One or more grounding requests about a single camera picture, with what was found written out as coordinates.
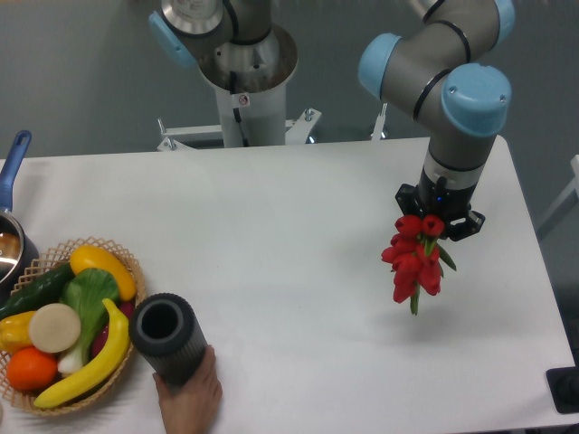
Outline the bare human hand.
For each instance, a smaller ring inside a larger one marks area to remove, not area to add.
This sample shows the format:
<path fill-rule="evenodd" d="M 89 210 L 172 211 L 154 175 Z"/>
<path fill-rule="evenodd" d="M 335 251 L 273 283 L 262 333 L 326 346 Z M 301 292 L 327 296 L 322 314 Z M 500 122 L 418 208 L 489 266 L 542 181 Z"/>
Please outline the bare human hand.
<path fill-rule="evenodd" d="M 206 433 L 211 428 L 223 397 L 211 345 L 194 375 L 179 390 L 172 392 L 158 373 L 152 377 L 166 433 Z"/>

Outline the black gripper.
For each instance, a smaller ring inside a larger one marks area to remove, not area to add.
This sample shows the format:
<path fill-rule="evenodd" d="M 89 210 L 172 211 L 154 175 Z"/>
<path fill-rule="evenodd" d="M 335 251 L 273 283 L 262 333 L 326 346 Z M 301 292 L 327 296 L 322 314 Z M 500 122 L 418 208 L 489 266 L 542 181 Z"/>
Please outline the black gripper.
<path fill-rule="evenodd" d="M 394 198 L 403 215 L 435 215 L 444 223 L 443 240 L 463 240 L 478 233 L 485 216 L 471 208 L 474 188 L 449 190 L 434 184 L 402 184 Z"/>

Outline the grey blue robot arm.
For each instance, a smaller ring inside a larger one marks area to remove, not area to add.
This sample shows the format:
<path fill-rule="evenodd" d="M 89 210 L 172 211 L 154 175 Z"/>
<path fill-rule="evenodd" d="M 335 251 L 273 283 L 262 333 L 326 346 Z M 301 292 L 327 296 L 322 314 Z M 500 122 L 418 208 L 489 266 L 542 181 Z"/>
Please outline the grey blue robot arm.
<path fill-rule="evenodd" d="M 365 48 L 360 84 L 430 133 L 417 185 L 396 201 L 405 214 L 433 214 L 443 236 L 479 232 L 484 216 L 470 205 L 511 101 L 511 86 L 479 57 L 515 22 L 509 1 L 418 1 L 424 27 L 402 39 L 384 33 Z M 214 88 L 228 147 L 286 145 L 286 85 L 298 64 L 288 32 L 271 20 L 268 1 L 164 1 L 148 18 L 164 52 L 196 67 Z"/>

